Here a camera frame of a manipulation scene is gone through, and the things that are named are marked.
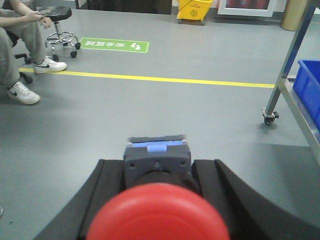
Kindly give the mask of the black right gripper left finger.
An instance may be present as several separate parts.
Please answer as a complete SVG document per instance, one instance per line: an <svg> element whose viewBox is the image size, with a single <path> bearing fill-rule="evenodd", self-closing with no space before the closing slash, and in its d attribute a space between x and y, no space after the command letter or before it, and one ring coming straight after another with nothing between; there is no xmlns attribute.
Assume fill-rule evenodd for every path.
<svg viewBox="0 0 320 240"><path fill-rule="evenodd" d="M89 178L36 240L84 240L103 205L125 189L122 160L100 159Z"/></svg>

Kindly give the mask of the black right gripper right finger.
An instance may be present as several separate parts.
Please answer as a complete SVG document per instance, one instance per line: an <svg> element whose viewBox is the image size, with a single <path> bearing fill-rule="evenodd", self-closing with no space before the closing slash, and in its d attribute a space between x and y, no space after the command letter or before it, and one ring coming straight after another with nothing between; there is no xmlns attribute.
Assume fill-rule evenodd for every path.
<svg viewBox="0 0 320 240"><path fill-rule="evenodd" d="M221 160L198 159L192 174L219 212L232 240L318 240L319 227L262 196Z"/></svg>

